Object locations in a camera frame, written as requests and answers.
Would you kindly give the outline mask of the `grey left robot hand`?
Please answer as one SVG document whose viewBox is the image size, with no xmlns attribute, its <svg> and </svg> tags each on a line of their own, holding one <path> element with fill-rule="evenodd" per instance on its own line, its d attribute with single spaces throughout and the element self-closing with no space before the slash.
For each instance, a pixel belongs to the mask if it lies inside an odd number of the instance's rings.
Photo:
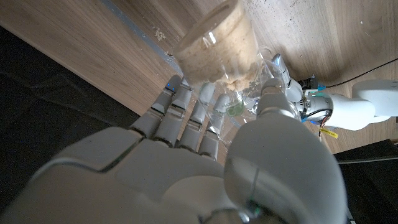
<svg viewBox="0 0 398 224">
<path fill-rule="evenodd" d="M 301 119 L 319 121 L 332 114 L 331 100 L 320 93 L 325 87 L 320 85 L 314 76 L 299 81 L 294 80 L 281 54 L 275 54 L 271 62 L 280 72 L 287 100 L 299 112 Z"/>
</svg>

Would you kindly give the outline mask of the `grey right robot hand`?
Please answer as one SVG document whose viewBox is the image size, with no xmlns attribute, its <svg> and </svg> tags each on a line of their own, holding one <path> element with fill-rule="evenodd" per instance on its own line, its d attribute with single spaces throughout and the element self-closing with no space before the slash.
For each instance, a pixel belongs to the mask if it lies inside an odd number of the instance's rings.
<svg viewBox="0 0 398 224">
<path fill-rule="evenodd" d="M 335 157 L 290 112 L 271 78 L 260 112 L 240 127 L 224 164 L 182 146 L 178 123 L 190 88 L 175 75 L 130 129 L 106 128 L 59 152 L 28 181 L 2 223 L 345 223 Z"/>
</svg>

